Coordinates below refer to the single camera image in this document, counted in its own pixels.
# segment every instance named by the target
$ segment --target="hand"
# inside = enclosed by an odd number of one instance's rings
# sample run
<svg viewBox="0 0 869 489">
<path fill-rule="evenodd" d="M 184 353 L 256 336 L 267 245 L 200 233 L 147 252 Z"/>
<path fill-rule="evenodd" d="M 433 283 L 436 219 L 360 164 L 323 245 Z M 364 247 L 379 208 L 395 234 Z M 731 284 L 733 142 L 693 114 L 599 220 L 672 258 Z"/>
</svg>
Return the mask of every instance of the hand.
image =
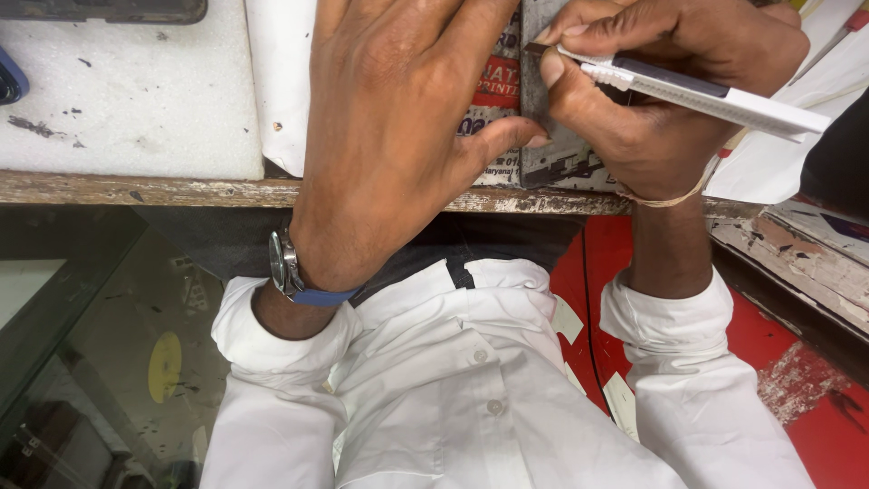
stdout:
<svg viewBox="0 0 869 489">
<path fill-rule="evenodd" d="M 746 0 L 639 0 L 623 7 L 573 0 L 541 33 L 587 56 L 632 56 L 695 77 L 770 97 L 808 52 L 799 14 L 785 3 Z M 647 98 L 613 103 L 572 59 L 550 49 L 541 59 L 550 114 L 584 137 L 609 172 L 637 195 L 687 194 L 715 152 L 739 128 L 716 117 Z"/>
<path fill-rule="evenodd" d="M 519 0 L 320 0 L 290 237 L 315 288 L 361 285 L 486 166 L 544 145 L 522 117 L 456 128 Z"/>
</svg>

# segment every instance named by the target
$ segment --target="wristwatch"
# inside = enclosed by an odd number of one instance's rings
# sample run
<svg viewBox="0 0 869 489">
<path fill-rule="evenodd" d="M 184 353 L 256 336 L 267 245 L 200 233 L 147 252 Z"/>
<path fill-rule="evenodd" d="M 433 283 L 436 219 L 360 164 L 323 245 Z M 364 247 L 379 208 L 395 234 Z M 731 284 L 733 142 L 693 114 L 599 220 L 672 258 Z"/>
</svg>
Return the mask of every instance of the wristwatch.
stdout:
<svg viewBox="0 0 869 489">
<path fill-rule="evenodd" d="M 281 229 L 273 231 L 269 238 L 269 259 L 271 260 L 272 280 L 277 290 L 289 300 L 302 305 L 330 307 L 340 305 L 353 297 L 361 287 L 346 292 L 325 292 L 305 289 L 299 277 L 299 263 L 295 258 L 295 247 L 289 240 L 289 219 L 284 219 Z"/>
</svg>

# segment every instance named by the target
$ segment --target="watch face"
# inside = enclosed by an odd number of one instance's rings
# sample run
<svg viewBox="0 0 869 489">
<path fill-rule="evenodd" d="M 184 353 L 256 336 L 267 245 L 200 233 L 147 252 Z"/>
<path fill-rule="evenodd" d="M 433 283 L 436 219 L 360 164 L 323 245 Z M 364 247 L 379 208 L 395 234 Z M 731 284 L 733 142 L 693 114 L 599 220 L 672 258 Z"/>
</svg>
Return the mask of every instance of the watch face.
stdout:
<svg viewBox="0 0 869 489">
<path fill-rule="evenodd" d="M 281 238 L 278 237 L 277 231 L 272 232 L 269 238 L 269 260 L 271 260 L 272 280 L 275 281 L 275 287 L 284 292 L 284 284 L 287 283 L 287 270 L 283 261 Z"/>
</svg>

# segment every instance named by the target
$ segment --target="red printed label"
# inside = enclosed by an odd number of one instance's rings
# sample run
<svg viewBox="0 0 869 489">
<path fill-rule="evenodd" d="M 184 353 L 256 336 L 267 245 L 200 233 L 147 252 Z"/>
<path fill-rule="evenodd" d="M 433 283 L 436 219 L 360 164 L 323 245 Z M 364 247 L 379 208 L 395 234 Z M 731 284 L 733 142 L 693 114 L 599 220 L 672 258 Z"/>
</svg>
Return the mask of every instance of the red printed label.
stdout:
<svg viewBox="0 0 869 489">
<path fill-rule="evenodd" d="M 489 57 L 472 104 L 519 110 L 519 60 Z"/>
</svg>

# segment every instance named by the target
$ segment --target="fingernail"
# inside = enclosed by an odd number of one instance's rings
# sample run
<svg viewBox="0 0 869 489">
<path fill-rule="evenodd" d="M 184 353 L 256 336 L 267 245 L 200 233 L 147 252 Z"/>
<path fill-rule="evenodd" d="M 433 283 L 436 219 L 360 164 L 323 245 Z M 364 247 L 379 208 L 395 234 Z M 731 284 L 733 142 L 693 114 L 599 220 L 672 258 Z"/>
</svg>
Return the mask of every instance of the fingernail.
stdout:
<svg viewBox="0 0 869 489">
<path fill-rule="evenodd" d="M 546 88 L 552 88 L 564 74 L 564 62 L 561 61 L 561 54 L 555 48 L 549 48 L 543 53 L 541 59 L 541 76 Z"/>
<path fill-rule="evenodd" d="M 549 136 L 534 136 L 531 138 L 531 141 L 528 141 L 528 144 L 526 144 L 525 147 L 542 148 L 543 146 L 549 146 L 552 143 L 554 143 L 554 141 Z"/>
<path fill-rule="evenodd" d="M 565 37 L 576 37 L 586 30 L 588 30 L 588 25 L 575 25 L 574 27 L 564 29 L 564 32 L 562 32 L 561 35 Z"/>
<path fill-rule="evenodd" d="M 549 37 L 549 32 L 552 32 L 552 26 L 551 26 L 551 25 L 546 26 L 546 29 L 544 29 L 544 30 L 540 33 L 540 35 L 537 36 L 537 38 L 536 38 L 534 41 L 535 41 L 536 43 L 542 43 L 543 41 L 546 40 L 547 37 Z"/>
</svg>

